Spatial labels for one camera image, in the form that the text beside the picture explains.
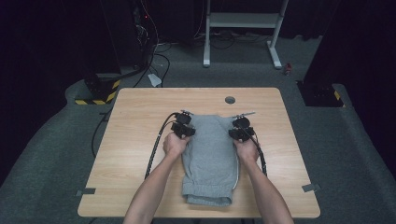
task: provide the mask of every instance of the person's left hand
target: person's left hand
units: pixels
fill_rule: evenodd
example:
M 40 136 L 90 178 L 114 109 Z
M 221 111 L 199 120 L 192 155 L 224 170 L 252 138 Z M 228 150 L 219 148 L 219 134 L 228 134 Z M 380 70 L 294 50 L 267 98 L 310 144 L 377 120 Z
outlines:
M 179 138 L 175 133 L 169 133 L 163 141 L 163 151 L 165 151 L 166 155 L 175 155 L 178 157 L 186 149 L 189 141 L 189 137 Z

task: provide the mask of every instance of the hand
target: hand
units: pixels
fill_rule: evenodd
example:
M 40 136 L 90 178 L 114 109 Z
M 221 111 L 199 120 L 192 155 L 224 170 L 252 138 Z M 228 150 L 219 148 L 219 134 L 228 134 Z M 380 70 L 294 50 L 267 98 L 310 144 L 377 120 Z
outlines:
M 243 163 L 256 162 L 259 158 L 257 147 L 251 139 L 245 142 L 233 140 L 233 143 L 236 146 L 236 153 Z
M 166 155 L 174 155 L 178 157 L 186 149 L 189 141 L 189 137 L 180 139 L 175 133 L 169 133 L 163 141 L 163 151 Z

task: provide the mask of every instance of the person's right arm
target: person's right arm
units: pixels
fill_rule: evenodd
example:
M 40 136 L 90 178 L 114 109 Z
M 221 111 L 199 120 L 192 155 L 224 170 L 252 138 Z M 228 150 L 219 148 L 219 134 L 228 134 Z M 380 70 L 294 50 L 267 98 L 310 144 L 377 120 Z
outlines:
M 244 164 L 250 177 L 256 204 L 262 216 L 263 223 L 294 223 L 282 195 L 257 165 L 259 153 L 254 143 L 250 139 L 243 143 L 234 140 L 234 143 L 237 148 L 238 157 Z

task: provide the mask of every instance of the human arm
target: human arm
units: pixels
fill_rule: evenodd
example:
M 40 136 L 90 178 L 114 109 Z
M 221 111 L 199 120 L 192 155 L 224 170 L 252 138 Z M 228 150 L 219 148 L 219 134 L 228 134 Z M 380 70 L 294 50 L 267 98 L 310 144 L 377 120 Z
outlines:
M 256 204 L 262 216 L 263 223 L 294 223 L 282 195 L 257 165 L 259 153 L 253 141 L 249 139 L 242 143 L 234 140 L 234 143 L 237 148 L 238 157 L 244 164 L 250 177 Z
M 123 220 L 124 224 L 150 223 L 163 198 L 172 167 L 183 153 L 190 138 L 178 138 L 169 133 L 163 141 L 165 157 L 136 191 Z

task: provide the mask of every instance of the white metal stand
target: white metal stand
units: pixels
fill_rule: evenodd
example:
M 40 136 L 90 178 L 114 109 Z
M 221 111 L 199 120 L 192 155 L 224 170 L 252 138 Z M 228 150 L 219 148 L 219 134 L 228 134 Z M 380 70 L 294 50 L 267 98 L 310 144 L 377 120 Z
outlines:
M 210 27 L 247 27 L 247 28 L 273 28 L 272 40 L 267 41 L 274 66 L 281 69 L 279 57 L 277 56 L 275 44 L 279 30 L 285 17 L 286 7 L 289 0 L 284 0 L 279 13 L 211 13 L 210 0 L 207 0 L 204 67 L 210 66 Z

